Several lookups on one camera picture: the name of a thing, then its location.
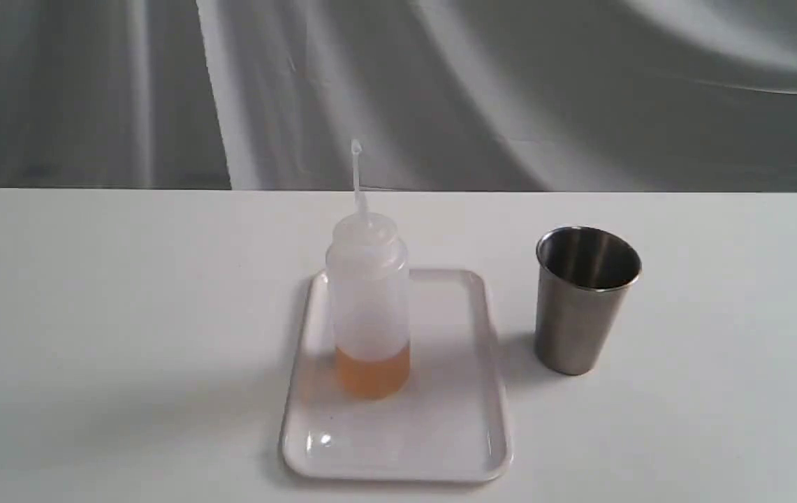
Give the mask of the stainless steel cup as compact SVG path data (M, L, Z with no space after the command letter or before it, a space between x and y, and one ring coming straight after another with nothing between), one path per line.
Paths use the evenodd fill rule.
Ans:
M534 353L566 376L592 370L642 260L614 233L589 226L558 227L539 239Z

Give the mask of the white rectangular plastic tray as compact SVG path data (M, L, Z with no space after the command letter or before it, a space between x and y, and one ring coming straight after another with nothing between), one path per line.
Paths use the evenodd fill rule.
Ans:
M311 479L487 483L513 459L506 386L485 283L469 270L411 271L411 374L379 400L335 376L328 280L312 276L279 446Z

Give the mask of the grey fabric backdrop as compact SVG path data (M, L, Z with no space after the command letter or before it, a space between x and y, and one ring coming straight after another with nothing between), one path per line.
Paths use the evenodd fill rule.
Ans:
M797 191L797 1L0 1L0 187Z

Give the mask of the clear plastic squeeze bottle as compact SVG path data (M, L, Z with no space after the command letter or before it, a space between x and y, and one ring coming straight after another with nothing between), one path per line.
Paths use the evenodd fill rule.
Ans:
M358 139L350 152L356 210L335 224L325 255L335 375L349 395L376 400L410 378L409 251L395 220L367 204Z

